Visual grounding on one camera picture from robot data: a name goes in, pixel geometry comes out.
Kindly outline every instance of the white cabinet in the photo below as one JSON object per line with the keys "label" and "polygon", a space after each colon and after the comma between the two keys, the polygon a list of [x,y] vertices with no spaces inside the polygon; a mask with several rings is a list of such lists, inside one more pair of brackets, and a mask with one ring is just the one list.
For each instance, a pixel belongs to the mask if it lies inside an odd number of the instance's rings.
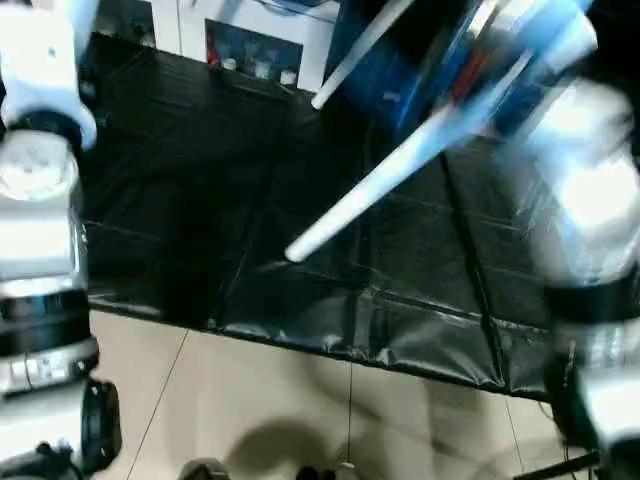
{"label": "white cabinet", "polygon": [[180,55],[180,25],[178,22],[177,0],[141,1],[151,3],[153,9],[153,31],[156,37],[156,48]]}
{"label": "white cabinet", "polygon": [[278,0],[178,0],[182,55],[207,61],[207,19],[301,47],[298,88],[322,85],[338,16],[335,1],[309,8]]}

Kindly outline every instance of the floor tile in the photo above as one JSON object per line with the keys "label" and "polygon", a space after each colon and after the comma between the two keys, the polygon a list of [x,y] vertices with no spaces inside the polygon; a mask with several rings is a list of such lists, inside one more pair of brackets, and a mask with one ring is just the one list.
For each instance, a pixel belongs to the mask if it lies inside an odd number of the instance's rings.
{"label": "floor tile", "polygon": [[169,376],[186,331],[101,312],[91,313],[91,331],[100,344],[93,376],[110,380],[120,397],[123,448],[99,480],[124,480]]}
{"label": "floor tile", "polygon": [[522,472],[501,396],[354,366],[351,409],[350,460],[367,480]]}
{"label": "floor tile", "polygon": [[292,480],[346,458],[350,365],[190,332],[132,471],[176,480],[215,457],[234,480]]}
{"label": "floor tile", "polygon": [[[551,408],[532,400],[509,398],[507,400],[513,428],[526,472],[545,468],[564,460],[564,449],[555,423],[551,418]],[[570,449],[571,458],[584,451]],[[586,472],[577,474],[578,479],[586,479]],[[570,475],[561,477],[571,479]]]}

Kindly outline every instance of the black plastic sheet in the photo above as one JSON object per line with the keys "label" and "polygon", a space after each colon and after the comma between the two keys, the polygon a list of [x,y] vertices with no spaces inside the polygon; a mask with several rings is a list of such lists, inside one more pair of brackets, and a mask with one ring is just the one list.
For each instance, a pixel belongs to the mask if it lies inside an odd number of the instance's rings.
{"label": "black plastic sheet", "polygon": [[506,391],[442,159],[293,265],[381,158],[366,125],[115,40],[87,60],[111,117],[81,169],[94,308]]}

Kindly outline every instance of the white plastic stick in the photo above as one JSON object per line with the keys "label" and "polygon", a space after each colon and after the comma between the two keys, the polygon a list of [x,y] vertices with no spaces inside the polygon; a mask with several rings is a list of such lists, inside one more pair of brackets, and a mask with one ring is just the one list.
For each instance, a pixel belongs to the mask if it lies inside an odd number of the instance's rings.
{"label": "white plastic stick", "polygon": [[345,78],[356,68],[356,65],[375,45],[382,35],[385,34],[395,21],[411,6],[414,0],[387,0],[380,13],[369,24],[366,30],[358,37],[356,42],[347,53],[347,56],[340,62],[331,76],[318,90],[318,93],[311,100],[311,105],[316,110],[320,110],[329,97],[335,92]]}
{"label": "white plastic stick", "polygon": [[289,245],[285,251],[286,257],[292,262],[302,262],[429,160],[481,129],[530,58],[529,53],[523,55],[493,88],[478,94],[464,110],[445,106],[429,117],[369,175]]}

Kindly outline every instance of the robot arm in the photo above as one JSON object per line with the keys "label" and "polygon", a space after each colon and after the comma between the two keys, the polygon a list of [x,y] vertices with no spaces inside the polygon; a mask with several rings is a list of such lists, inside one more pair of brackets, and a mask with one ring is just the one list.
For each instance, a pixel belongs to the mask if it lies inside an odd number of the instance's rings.
{"label": "robot arm", "polygon": [[99,350],[80,220],[77,158],[96,124],[76,61],[97,7],[0,4],[0,478],[91,474],[120,449],[116,389],[89,377]]}

